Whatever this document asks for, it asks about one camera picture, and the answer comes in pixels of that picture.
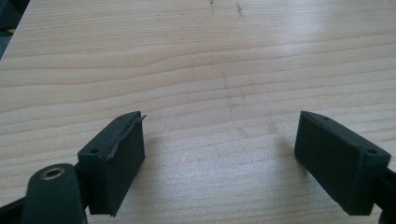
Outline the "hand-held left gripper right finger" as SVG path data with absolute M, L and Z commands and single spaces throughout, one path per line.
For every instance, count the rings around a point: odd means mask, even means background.
M 297 160 L 352 216 L 367 216 L 378 205 L 391 214 L 391 155 L 320 114 L 300 114 L 294 147 Z

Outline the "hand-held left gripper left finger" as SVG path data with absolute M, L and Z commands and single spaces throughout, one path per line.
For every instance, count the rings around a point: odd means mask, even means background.
M 115 216 L 145 159 L 140 111 L 113 119 L 78 152 L 83 202 L 92 215 Z

